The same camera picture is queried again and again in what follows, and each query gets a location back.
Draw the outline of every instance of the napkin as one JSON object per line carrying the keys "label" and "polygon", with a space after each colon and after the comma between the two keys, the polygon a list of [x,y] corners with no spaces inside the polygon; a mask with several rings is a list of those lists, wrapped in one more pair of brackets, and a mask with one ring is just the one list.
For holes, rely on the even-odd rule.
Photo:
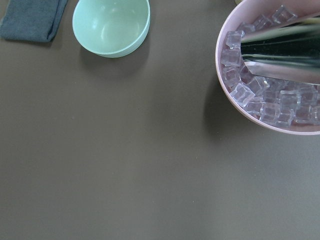
{"label": "napkin", "polygon": [[9,0],[0,21],[7,40],[50,42],[56,35],[68,0]]}

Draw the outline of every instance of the light green bowl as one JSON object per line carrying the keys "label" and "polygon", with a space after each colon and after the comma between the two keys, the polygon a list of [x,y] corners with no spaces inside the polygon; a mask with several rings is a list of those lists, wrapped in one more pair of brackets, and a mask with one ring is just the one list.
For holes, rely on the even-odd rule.
{"label": "light green bowl", "polygon": [[123,57],[136,50],[149,26],[148,0],[80,0],[72,18],[78,42],[107,58]]}

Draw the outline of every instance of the bowl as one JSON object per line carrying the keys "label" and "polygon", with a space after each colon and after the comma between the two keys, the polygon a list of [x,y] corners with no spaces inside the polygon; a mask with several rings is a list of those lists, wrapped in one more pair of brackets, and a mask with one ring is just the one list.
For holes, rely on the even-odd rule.
{"label": "bowl", "polygon": [[123,57],[136,50],[149,26],[148,0],[80,0],[72,18],[77,41],[107,58]]}
{"label": "bowl", "polygon": [[287,9],[290,9],[296,13],[299,17],[315,14],[320,12],[320,1],[314,0],[243,0],[236,8],[230,13],[225,20],[216,44],[215,49],[215,66],[217,76],[221,87],[226,94],[232,105],[245,117],[252,122],[265,127],[270,130],[274,130],[281,133],[294,134],[294,135],[319,135],[320,125],[291,125],[289,128],[280,128],[268,125],[255,117],[247,113],[241,106],[239,106],[228,92],[222,79],[221,54],[225,45],[225,38],[228,31],[235,31],[242,22],[253,23],[257,17],[261,14],[271,15],[281,5],[285,5]]}

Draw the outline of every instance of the pink container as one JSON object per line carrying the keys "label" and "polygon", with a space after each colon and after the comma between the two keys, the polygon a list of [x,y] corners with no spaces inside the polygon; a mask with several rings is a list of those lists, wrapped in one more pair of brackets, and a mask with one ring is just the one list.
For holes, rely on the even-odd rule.
{"label": "pink container", "polygon": [[296,13],[299,17],[311,15],[320,12],[319,0],[244,0],[242,1],[227,17],[225,20],[219,37],[217,39],[215,49],[215,66],[219,82],[222,86],[224,93],[226,94],[232,105],[245,117],[253,121],[254,123],[281,133],[294,134],[294,135],[320,135],[320,125],[305,125],[298,126],[293,125],[290,128],[279,128],[268,125],[259,121],[245,110],[243,110],[231,97],[225,84],[222,80],[222,64],[220,63],[221,52],[225,44],[225,37],[228,31],[234,31],[242,22],[252,23],[261,14],[271,15],[281,5],[285,5],[288,9]]}

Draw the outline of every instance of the table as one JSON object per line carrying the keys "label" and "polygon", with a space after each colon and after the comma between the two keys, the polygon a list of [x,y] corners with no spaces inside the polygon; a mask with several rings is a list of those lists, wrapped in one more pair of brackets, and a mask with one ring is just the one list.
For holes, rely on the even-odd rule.
{"label": "table", "polygon": [[252,123],[219,85],[234,0],[150,0],[117,59],[76,41],[76,4],[52,43],[0,40],[0,239],[319,239],[320,137]]}

